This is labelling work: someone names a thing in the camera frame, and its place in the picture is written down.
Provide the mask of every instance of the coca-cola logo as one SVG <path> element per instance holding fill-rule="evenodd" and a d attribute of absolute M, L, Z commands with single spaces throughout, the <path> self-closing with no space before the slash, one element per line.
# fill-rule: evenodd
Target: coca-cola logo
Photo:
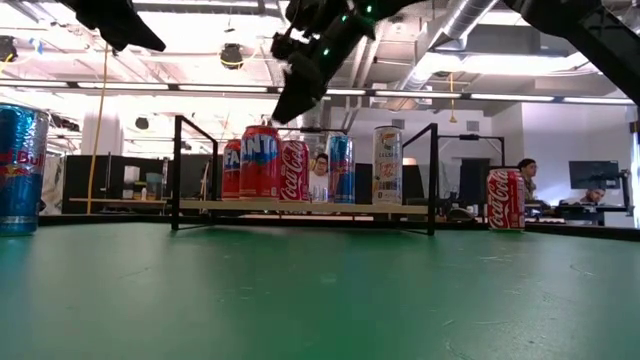
<path fill-rule="evenodd" d="M 286 142 L 282 151 L 282 196 L 285 200 L 298 200 L 298 190 L 302 182 L 304 170 L 304 144 L 299 142 Z"/>
<path fill-rule="evenodd" d="M 488 203 L 492 211 L 489 214 L 489 224 L 492 227 L 504 227 L 505 218 L 509 215 L 507 206 L 509 200 L 509 180 L 504 171 L 491 174 L 489 181 Z"/>

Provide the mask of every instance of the soda can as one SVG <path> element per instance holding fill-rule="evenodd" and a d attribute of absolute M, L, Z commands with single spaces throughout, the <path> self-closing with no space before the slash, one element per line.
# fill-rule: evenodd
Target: soda can
<path fill-rule="evenodd" d="M 334 135 L 329 138 L 329 202 L 356 202 L 354 160 L 352 138 L 346 135 Z"/>
<path fill-rule="evenodd" d="M 487 178 L 487 218 L 492 230 L 524 230 L 524 179 L 515 169 L 495 169 Z"/>
<path fill-rule="evenodd" d="M 379 126 L 373 132 L 373 204 L 402 205 L 402 130 Z"/>
<path fill-rule="evenodd" d="M 49 115 L 0 103 L 0 235 L 38 228 Z"/>
<path fill-rule="evenodd" d="M 271 126 L 249 126 L 242 135 L 240 199 L 280 199 L 280 136 Z"/>
<path fill-rule="evenodd" d="M 302 141 L 282 142 L 280 200 L 309 202 L 309 147 Z"/>
<path fill-rule="evenodd" d="M 240 198 L 240 150 L 242 141 L 229 140 L 222 156 L 222 200 L 233 201 Z"/>

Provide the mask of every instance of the blue soda can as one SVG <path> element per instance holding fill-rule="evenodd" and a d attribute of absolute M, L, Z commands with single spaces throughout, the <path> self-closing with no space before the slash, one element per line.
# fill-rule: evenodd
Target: blue soda can
<path fill-rule="evenodd" d="M 346 135 L 329 138 L 329 202 L 354 204 L 356 202 L 356 163 L 353 139 Z"/>
<path fill-rule="evenodd" d="M 49 115 L 0 103 L 0 235 L 38 228 Z"/>

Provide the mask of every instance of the white can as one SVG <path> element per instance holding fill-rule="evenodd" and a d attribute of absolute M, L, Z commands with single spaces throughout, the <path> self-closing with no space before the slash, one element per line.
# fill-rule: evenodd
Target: white can
<path fill-rule="evenodd" d="M 402 205 L 402 130 L 395 126 L 373 132 L 372 201 Z"/>

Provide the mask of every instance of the green table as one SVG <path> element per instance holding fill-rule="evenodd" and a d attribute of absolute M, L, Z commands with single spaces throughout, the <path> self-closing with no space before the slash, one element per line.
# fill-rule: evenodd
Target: green table
<path fill-rule="evenodd" d="M 638 359 L 640 245 L 113 224 L 0 238 L 0 359 Z"/>

